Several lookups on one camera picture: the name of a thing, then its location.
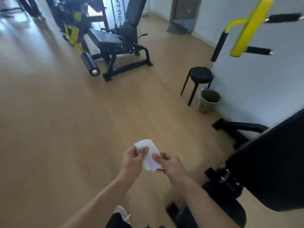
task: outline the dark floor mat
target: dark floor mat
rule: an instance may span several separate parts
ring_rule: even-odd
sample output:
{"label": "dark floor mat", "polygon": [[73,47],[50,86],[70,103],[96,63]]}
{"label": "dark floor mat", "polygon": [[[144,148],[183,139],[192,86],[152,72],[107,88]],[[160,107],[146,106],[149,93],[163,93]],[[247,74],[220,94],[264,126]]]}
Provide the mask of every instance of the dark floor mat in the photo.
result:
{"label": "dark floor mat", "polygon": [[190,31],[186,30],[185,28],[183,28],[175,23],[170,23],[167,32],[170,34],[177,34],[177,35],[184,35],[184,34],[191,33]]}

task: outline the baseboard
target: baseboard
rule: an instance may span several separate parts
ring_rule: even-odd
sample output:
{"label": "baseboard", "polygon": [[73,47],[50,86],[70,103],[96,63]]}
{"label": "baseboard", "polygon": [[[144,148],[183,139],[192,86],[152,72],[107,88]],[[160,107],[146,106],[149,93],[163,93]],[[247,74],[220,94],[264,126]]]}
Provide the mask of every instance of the baseboard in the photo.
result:
{"label": "baseboard", "polygon": [[161,14],[159,14],[157,12],[154,12],[153,10],[149,10],[149,13],[154,14],[154,15],[160,17],[161,19],[165,20],[166,22],[170,21],[169,19],[166,19],[163,15],[161,15]]}
{"label": "baseboard", "polygon": [[206,39],[206,38],[203,38],[202,36],[198,35],[197,33],[192,32],[191,34],[192,34],[193,36],[195,36],[196,38],[202,40],[203,42],[207,43],[208,45],[212,46],[213,48],[216,47],[216,44],[215,44],[214,42],[212,42],[212,41],[210,41],[210,40],[208,40],[208,39]]}

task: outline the person's left hand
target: person's left hand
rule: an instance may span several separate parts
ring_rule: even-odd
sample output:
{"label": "person's left hand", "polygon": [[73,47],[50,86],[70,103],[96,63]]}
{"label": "person's left hand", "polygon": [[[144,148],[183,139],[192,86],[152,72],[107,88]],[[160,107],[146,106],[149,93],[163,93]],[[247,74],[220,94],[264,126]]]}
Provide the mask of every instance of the person's left hand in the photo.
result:
{"label": "person's left hand", "polygon": [[131,146],[126,152],[124,152],[123,159],[121,161],[122,167],[118,177],[123,180],[128,188],[131,188],[135,180],[139,177],[142,170],[142,161],[149,151],[149,147],[146,146],[142,149],[139,155],[137,155],[135,145]]}

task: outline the forearm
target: forearm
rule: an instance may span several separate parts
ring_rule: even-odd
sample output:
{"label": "forearm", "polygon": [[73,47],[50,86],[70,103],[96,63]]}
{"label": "forearm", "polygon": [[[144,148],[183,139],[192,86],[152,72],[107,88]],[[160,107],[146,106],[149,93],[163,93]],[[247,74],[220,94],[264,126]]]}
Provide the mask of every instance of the forearm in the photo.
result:
{"label": "forearm", "polygon": [[122,178],[117,177],[72,216],[62,228],[105,228],[113,211],[128,189],[127,183]]}
{"label": "forearm", "polygon": [[180,192],[199,228],[239,228],[192,178],[183,181]]}

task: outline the white wall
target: white wall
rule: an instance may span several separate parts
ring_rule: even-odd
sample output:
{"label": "white wall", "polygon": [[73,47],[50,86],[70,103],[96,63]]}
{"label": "white wall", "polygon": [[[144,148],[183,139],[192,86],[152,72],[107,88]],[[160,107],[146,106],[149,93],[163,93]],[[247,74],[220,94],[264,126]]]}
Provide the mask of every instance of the white wall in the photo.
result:
{"label": "white wall", "polygon": [[161,16],[165,20],[170,20],[172,0],[149,0],[150,11]]}
{"label": "white wall", "polygon": [[[203,0],[195,32],[217,43],[226,23],[247,16],[258,0]],[[270,14],[303,12],[304,0],[276,0]],[[272,56],[243,53],[230,57],[241,26],[234,26],[214,63],[211,88],[226,119],[273,126],[304,105],[304,21],[264,24],[250,42],[271,48]]]}

